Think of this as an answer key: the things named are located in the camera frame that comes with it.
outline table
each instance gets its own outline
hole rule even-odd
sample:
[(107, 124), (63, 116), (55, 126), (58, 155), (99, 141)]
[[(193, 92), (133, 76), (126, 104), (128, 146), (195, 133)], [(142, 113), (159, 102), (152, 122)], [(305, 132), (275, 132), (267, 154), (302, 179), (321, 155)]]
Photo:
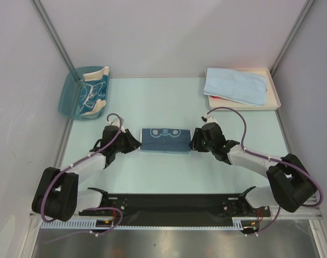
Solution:
[[(91, 121), (74, 121), (63, 167), (86, 156), (101, 138), (106, 115), (115, 112), (124, 127), (139, 139), (144, 127), (190, 129), (201, 127), (208, 110), (202, 90), (205, 78), (110, 79), (106, 110)], [(241, 111), (248, 124), (245, 145), (258, 152), (285, 156), (286, 145), (275, 111)], [(231, 111), (212, 113), (227, 139), (240, 141), (241, 119)], [(136, 150), (117, 154), (107, 168), (84, 181), (80, 190), (96, 187), (111, 193), (132, 194), (223, 194), (243, 192), (268, 180), (245, 168), (217, 161), (211, 153), (146, 153)]]

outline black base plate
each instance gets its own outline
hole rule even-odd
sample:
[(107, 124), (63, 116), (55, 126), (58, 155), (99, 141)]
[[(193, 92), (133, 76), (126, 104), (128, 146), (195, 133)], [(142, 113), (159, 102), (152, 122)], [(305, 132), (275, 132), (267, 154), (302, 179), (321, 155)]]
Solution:
[[(257, 219), (257, 210), (270, 217), (269, 209), (249, 207), (240, 194), (108, 194), (108, 204), (123, 208), (122, 226), (221, 227), (232, 226), (232, 217)], [(112, 212), (93, 214), (112, 216)]]

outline towel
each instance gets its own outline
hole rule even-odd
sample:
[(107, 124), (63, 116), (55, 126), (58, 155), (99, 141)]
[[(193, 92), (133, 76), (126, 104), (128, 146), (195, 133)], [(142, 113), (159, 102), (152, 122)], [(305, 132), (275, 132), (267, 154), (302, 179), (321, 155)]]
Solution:
[(109, 67), (94, 73), (83, 74), (84, 82), (79, 96), (79, 113), (95, 114), (106, 105), (106, 90)]
[(267, 83), (263, 76), (231, 69), (207, 68), (205, 95), (262, 106), (266, 103), (266, 92)]
[(188, 153), (191, 151), (191, 131), (170, 128), (143, 128), (141, 151)]

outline blue plastic tray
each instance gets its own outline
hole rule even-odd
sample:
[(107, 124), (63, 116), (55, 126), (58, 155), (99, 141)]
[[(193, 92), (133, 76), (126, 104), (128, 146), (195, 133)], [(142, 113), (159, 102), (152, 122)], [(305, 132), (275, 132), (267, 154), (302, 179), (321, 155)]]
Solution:
[[(90, 119), (96, 119), (104, 113), (105, 107), (103, 107), (97, 113), (82, 116), (79, 113), (79, 106), (78, 106), (78, 99), (81, 94), (81, 90), (83, 89), (83, 74), (93, 73), (94, 71), (99, 71), (101, 69), (103, 69), (103, 66), (80, 67), (71, 71), (68, 74), (66, 81), (64, 83), (61, 100), (58, 108), (61, 115), (65, 117), (69, 117), (71, 119), (90, 120)], [(109, 78), (107, 78), (106, 96), (105, 96), (106, 101), (107, 101), (109, 81), (110, 81)]]

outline folded blue towel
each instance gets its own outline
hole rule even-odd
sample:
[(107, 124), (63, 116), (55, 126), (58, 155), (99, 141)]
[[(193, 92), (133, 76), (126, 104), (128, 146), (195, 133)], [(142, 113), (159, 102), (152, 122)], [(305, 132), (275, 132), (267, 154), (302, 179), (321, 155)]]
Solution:
[(218, 96), (243, 104), (266, 103), (266, 78), (231, 69), (207, 68), (205, 95)]
[(191, 151), (191, 131), (167, 128), (143, 128), (141, 151), (188, 153)]

